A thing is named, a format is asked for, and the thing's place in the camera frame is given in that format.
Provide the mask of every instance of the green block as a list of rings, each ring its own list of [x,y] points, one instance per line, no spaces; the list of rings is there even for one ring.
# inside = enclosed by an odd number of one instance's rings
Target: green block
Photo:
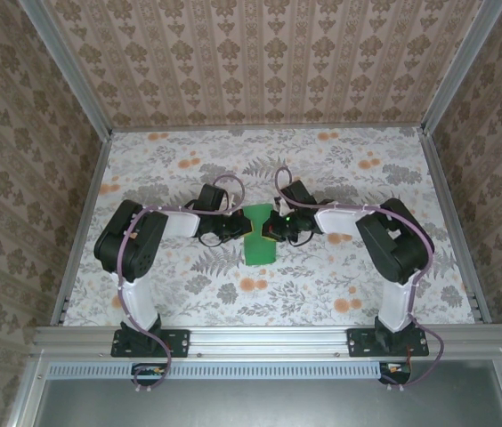
[[[253,223],[253,232],[243,238],[245,265],[264,265],[275,262],[276,242],[261,237],[261,228],[271,215],[271,204],[246,206],[245,216]]]

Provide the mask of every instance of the purple cable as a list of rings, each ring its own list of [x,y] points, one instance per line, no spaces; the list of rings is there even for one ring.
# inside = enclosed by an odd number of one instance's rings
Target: purple cable
[[[422,382],[427,376],[429,376],[432,373],[432,371],[437,367],[437,365],[439,365],[439,362],[441,361],[443,353],[445,352],[445,342],[442,340],[442,338],[436,332],[434,332],[432,329],[429,329],[426,326],[421,325],[419,322],[417,322],[417,319],[412,314],[409,314],[409,318],[411,319],[411,321],[413,323],[415,323],[415,325],[418,328],[423,329],[428,334],[431,334],[432,336],[434,336],[437,339],[437,341],[439,342],[439,352],[437,353],[437,357],[435,358],[433,363],[429,366],[429,369],[427,369],[425,371],[425,373],[423,375],[421,375],[419,378],[417,378],[416,380],[409,381],[408,383],[405,383],[405,384],[399,384],[397,381],[395,381],[390,376],[382,374],[382,378],[385,378],[387,381],[389,381],[390,383],[392,383],[394,385],[399,386],[400,388],[408,387],[410,385],[415,385],[417,383]]]
[[[441,360],[443,352],[445,351],[445,343],[443,342],[443,340],[441,339],[441,337],[437,333],[435,333],[434,331],[432,331],[431,329],[429,329],[429,328],[427,328],[427,327],[422,326],[421,324],[419,324],[417,322],[417,320],[415,319],[415,317],[413,316],[413,314],[412,314],[413,306],[415,304],[415,294],[416,294],[416,290],[417,290],[417,282],[427,273],[427,271],[429,271],[429,269],[431,268],[431,266],[433,264],[433,248],[429,244],[429,240],[427,240],[427,237],[425,236],[425,234],[418,227],[416,227],[416,225],[413,222],[409,221],[407,218],[404,218],[403,216],[399,215],[398,213],[396,214],[394,212],[390,212],[387,209],[384,209],[383,207],[380,207],[380,206],[374,206],[374,205],[343,205],[343,204],[334,204],[334,205],[307,205],[305,203],[296,202],[292,198],[285,196],[285,194],[283,194],[283,192],[280,189],[280,186],[279,186],[279,174],[281,172],[283,172],[283,171],[285,171],[286,173],[288,173],[288,182],[291,183],[293,181],[293,174],[290,172],[290,169],[288,169],[287,166],[282,166],[279,169],[277,169],[277,171],[275,172],[275,189],[277,189],[277,192],[279,193],[279,195],[282,198],[284,198],[289,204],[292,204],[292,205],[295,205],[295,206],[299,206],[299,207],[306,207],[306,208],[309,208],[309,209],[313,209],[313,208],[314,209],[335,209],[335,208],[340,208],[340,209],[346,209],[346,210],[350,210],[350,211],[378,212],[378,213],[387,215],[387,216],[389,216],[391,218],[395,218],[396,220],[398,220],[400,222],[403,222],[405,225],[407,225],[413,232],[415,232],[419,236],[419,238],[421,239],[421,241],[425,245],[425,249],[427,251],[427,264],[425,265],[425,267],[418,274],[416,274],[415,277],[413,277],[413,282],[412,282],[412,286],[411,286],[411,293],[409,294],[408,314],[409,314],[409,319],[417,327],[423,329],[428,334],[431,334],[432,336],[434,336],[439,341],[440,348],[439,348],[439,353],[437,354],[437,357],[435,358],[435,361],[429,367],[429,369],[423,375],[421,375],[419,378],[417,378],[415,381],[410,381],[409,383],[406,383],[405,386],[412,385],[412,384],[415,384],[415,383],[419,383],[421,380],[425,379],[435,369],[435,367],[437,366],[437,364]],[[393,383],[396,383],[391,378],[386,377],[385,375],[384,375],[384,377],[388,381],[392,381]]]
[[[224,173],[223,175],[216,176],[214,179],[214,182],[212,182],[212,185],[215,185],[217,182],[221,181],[223,178],[230,178],[231,174],[229,173]],[[227,192],[227,189],[225,190],[225,197],[227,198],[227,203],[230,203],[230,193]]]
[[[146,329],[144,329],[142,326],[140,326],[138,324],[138,322],[133,318],[133,315],[131,314],[130,310],[126,306],[125,298],[123,297],[123,284],[125,282],[125,278],[123,277],[123,256],[125,253],[126,243],[128,242],[128,239],[130,238],[130,235],[133,232],[134,227],[136,227],[136,224],[138,223],[138,221],[143,217],[143,215],[145,215],[146,213],[151,212],[151,211],[189,212],[191,214],[205,214],[205,215],[224,215],[224,214],[230,214],[232,212],[237,211],[239,209],[239,207],[241,206],[241,204],[243,203],[243,200],[245,199],[245,186],[243,185],[243,181],[240,178],[238,178],[235,175],[231,175],[231,174],[224,174],[224,175],[218,176],[215,179],[214,183],[216,183],[218,180],[224,179],[224,178],[230,178],[230,179],[237,181],[241,187],[241,200],[234,207],[225,209],[223,211],[209,212],[209,211],[198,211],[198,210],[194,210],[194,209],[189,209],[184,206],[177,206],[177,207],[176,206],[157,206],[157,205],[146,206],[138,214],[136,214],[134,219],[131,221],[130,225],[128,226],[128,229],[125,232],[125,236],[123,238],[123,241],[120,244],[120,247],[118,248],[118,255],[117,255],[118,292],[117,292],[117,294],[118,294],[118,299],[120,300],[120,304],[122,305],[123,311],[126,314],[126,318],[128,318],[130,323],[139,332],[145,334],[149,338],[156,341],[158,343],[158,345],[160,345],[160,347],[162,347],[162,349],[164,349],[164,352],[166,353],[166,368],[164,369],[164,373],[152,385],[142,386],[138,383],[138,374],[139,374],[139,372],[141,372],[142,370],[145,370],[145,369],[138,369],[134,373],[133,383],[136,386],[136,390],[138,390],[138,391],[139,390],[150,391],[151,389],[158,387],[164,381],[164,379],[168,375],[168,372],[170,371],[170,366],[172,364],[172,353],[170,352],[168,347],[164,344],[164,342],[160,338],[158,338],[156,335],[150,333],[149,331],[147,331]]]
[[[369,211],[369,212],[379,212],[381,214],[390,216],[392,218],[395,218],[396,220],[403,222],[405,225],[407,225],[413,232],[415,232],[423,244],[425,245],[425,249],[427,250],[427,264],[425,267],[418,273],[416,274],[415,277],[413,277],[413,283],[411,287],[411,293],[409,294],[409,304],[408,304],[408,311],[409,313],[413,311],[413,304],[415,303],[415,292],[417,290],[417,282],[429,271],[431,268],[431,265],[433,264],[433,248],[431,245],[429,245],[429,241],[427,240],[427,237],[425,234],[418,228],[416,225],[409,221],[408,219],[404,218],[403,216],[399,215],[398,213],[396,214],[395,212],[388,211],[387,209],[384,209],[383,207],[380,206],[374,206],[374,205],[344,205],[344,204],[333,204],[333,205],[307,205],[305,203],[299,203],[293,200],[290,197],[287,197],[283,194],[283,192],[280,190],[279,186],[279,174],[285,171],[288,173],[288,180],[289,183],[293,181],[293,175],[288,169],[287,166],[281,166],[279,169],[277,169],[277,172],[275,172],[275,189],[277,189],[277,192],[279,195],[287,200],[288,203],[299,206],[299,207],[306,207],[310,209],[320,209],[320,210],[331,210],[335,208],[340,208],[340,209],[345,209],[349,211]]]

